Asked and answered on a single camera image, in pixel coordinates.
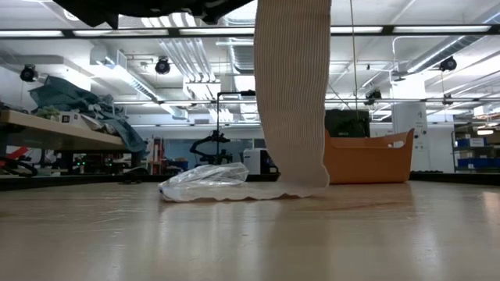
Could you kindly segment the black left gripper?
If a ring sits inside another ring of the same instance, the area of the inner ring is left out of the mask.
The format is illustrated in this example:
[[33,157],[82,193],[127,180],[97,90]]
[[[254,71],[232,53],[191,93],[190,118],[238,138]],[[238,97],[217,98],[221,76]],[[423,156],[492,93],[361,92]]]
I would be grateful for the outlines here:
[[133,17],[161,17],[186,12],[206,24],[216,24],[226,14],[253,0],[117,0],[119,14]]

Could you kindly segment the white elastic bandage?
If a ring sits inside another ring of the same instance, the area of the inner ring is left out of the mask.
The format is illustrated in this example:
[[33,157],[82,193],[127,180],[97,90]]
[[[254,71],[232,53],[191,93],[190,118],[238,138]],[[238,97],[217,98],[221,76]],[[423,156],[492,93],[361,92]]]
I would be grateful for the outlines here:
[[266,150],[280,176],[248,183],[225,200],[308,197],[326,188],[325,97],[332,0],[258,0],[255,92]]

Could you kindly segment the clear plastic bag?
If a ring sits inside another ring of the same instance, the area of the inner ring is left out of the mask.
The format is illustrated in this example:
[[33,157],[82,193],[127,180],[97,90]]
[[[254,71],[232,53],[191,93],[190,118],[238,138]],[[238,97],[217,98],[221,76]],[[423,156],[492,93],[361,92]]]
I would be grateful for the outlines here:
[[248,174],[248,169],[241,162],[201,165],[160,183],[159,192],[167,201],[221,201],[229,199],[233,191],[243,191]]

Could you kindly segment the black crossbar with light strips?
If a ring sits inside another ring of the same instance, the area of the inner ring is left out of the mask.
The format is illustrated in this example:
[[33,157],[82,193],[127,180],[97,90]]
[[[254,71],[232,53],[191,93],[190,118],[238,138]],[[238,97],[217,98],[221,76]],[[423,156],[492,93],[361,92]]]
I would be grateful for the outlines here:
[[[254,27],[169,27],[130,29],[50,29],[0,30],[0,39],[137,39],[137,38],[190,38],[190,37],[253,37]],[[384,25],[384,26],[332,26],[331,37],[392,37],[392,36],[493,36],[500,35],[500,24]]]

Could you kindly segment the teal cloth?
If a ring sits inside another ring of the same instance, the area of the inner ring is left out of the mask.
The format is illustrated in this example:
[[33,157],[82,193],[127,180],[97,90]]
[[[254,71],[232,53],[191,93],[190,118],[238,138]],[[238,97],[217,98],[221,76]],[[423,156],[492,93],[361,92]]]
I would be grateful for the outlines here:
[[60,112],[80,113],[110,125],[129,151],[143,153],[147,148],[141,136],[126,121],[124,109],[114,105],[109,94],[96,95],[56,76],[48,76],[42,86],[29,90],[29,93],[38,109],[53,107]]

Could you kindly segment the white cardboard box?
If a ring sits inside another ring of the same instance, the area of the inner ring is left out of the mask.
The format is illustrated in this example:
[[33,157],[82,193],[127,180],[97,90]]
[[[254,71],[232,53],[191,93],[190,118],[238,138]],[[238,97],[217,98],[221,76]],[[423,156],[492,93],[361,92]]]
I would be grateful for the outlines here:
[[60,112],[59,121],[66,125],[78,127],[84,130],[91,130],[91,126],[80,113]]

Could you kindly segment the white device with display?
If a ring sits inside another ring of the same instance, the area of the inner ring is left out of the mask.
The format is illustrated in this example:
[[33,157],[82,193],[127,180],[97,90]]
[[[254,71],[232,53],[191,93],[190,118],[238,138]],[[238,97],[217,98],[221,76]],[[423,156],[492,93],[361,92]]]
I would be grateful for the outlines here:
[[243,163],[250,175],[266,175],[279,172],[265,148],[245,149],[243,151]]

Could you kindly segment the black monitor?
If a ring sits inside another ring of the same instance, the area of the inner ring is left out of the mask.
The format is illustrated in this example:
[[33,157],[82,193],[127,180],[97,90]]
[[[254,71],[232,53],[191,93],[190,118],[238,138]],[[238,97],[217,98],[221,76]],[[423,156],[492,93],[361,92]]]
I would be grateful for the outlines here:
[[325,129],[330,137],[370,137],[369,113],[363,110],[326,110]]

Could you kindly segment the red object under bench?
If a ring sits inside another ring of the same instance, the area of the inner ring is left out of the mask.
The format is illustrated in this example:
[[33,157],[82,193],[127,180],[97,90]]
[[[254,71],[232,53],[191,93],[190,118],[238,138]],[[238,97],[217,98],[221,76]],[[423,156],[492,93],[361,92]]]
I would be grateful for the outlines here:
[[8,146],[6,148],[6,157],[10,159],[18,159],[19,157],[25,155],[28,151],[30,151],[30,149],[24,146]]

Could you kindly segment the orange plastic basket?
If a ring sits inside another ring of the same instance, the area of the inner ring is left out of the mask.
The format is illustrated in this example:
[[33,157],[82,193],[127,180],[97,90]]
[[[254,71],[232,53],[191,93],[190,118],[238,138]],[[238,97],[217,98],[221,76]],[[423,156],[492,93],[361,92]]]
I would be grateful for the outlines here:
[[323,162],[330,183],[404,183],[410,177],[414,130],[383,137],[331,137]]

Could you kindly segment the shelf with blue bins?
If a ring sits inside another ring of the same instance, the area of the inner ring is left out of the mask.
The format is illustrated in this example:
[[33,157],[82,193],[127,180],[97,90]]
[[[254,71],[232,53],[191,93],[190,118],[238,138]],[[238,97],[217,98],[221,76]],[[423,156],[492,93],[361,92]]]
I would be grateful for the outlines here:
[[464,123],[451,133],[455,173],[500,173],[500,123]]

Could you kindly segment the black aluminium table frame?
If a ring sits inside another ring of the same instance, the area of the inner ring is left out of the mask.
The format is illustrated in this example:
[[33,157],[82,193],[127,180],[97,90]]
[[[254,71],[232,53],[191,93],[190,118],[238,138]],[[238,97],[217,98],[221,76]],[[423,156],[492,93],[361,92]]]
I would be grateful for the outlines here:
[[[0,178],[0,192],[92,183],[123,183],[131,180],[139,180],[143,183],[161,183],[169,178],[170,176],[166,175],[90,175]],[[410,173],[409,179],[413,181],[500,186],[500,173]]]

